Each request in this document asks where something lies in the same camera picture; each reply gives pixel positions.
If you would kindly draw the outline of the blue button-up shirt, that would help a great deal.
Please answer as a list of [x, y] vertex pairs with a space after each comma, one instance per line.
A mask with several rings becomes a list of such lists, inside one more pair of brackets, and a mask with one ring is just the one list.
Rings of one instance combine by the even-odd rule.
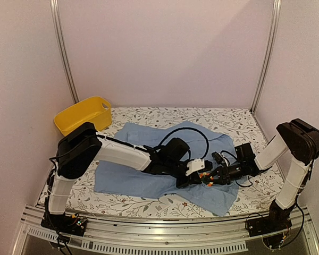
[[[154, 147], [171, 131], [174, 137], [181, 138], [191, 149], [192, 158], [200, 158], [208, 153], [226, 150], [235, 152], [233, 140], [224, 133], [213, 132], [205, 127], [185, 121], [167, 129], [156, 129], [134, 123], [126, 123], [115, 134], [115, 138], [134, 145]], [[165, 194], [177, 194], [203, 209], [218, 216], [225, 216], [237, 198], [238, 186], [205, 184], [176, 188], [176, 179], [168, 175], [151, 175], [133, 168], [100, 161], [95, 170], [96, 193], [120, 194], [132, 197], [158, 199]]]

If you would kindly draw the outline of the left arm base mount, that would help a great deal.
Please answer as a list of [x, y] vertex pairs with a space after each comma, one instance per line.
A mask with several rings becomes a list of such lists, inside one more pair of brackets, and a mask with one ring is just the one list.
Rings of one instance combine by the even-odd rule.
[[87, 223], [87, 218], [79, 214], [68, 216], [44, 213], [41, 226], [60, 233], [84, 236]]

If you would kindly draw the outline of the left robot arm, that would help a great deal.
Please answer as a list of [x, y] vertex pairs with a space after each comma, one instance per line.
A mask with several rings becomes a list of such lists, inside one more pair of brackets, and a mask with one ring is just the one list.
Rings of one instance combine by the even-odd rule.
[[54, 168], [48, 180], [45, 214], [48, 222], [58, 231], [65, 230], [66, 202], [74, 182], [82, 177], [94, 160], [115, 163], [152, 175], [169, 175], [176, 179], [177, 188], [199, 184], [198, 171], [205, 169], [204, 157], [183, 159], [191, 150], [180, 138], [154, 147], [134, 145], [97, 133], [94, 125], [86, 122], [58, 143], [57, 154], [49, 158]]

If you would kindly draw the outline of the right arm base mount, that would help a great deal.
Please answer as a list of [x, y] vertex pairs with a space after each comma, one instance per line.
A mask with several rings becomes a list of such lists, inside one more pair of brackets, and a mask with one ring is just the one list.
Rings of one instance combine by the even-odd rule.
[[275, 222], [270, 220], [269, 216], [264, 217], [259, 213], [254, 213], [254, 215], [258, 215], [258, 217], [249, 219], [248, 216], [245, 221], [245, 229], [249, 236], [261, 236], [263, 244], [270, 250], [282, 248], [284, 242], [290, 236], [291, 220], [287, 218], [281, 222]]

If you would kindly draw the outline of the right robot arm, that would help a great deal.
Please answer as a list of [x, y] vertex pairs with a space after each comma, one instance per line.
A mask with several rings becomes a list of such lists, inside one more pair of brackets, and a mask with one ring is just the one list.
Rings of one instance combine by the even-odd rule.
[[244, 143], [235, 147], [232, 156], [235, 162], [227, 165], [221, 153], [212, 156], [219, 164], [205, 179], [207, 184], [229, 185], [244, 176], [255, 177], [268, 171], [286, 152], [292, 155], [288, 175], [281, 191], [272, 201], [269, 216], [264, 227], [275, 232], [297, 204], [297, 197], [304, 189], [312, 174], [314, 161], [319, 157], [319, 130], [305, 121], [296, 118], [276, 127], [277, 135], [265, 149], [254, 154], [251, 144]]

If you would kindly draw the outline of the yellow orange flower brooch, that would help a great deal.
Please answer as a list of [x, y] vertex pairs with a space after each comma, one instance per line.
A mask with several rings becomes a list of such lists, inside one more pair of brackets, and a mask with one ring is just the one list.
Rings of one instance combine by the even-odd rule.
[[214, 178], [209, 173], [201, 173], [199, 177], [201, 182], [207, 186], [212, 186], [214, 184]]

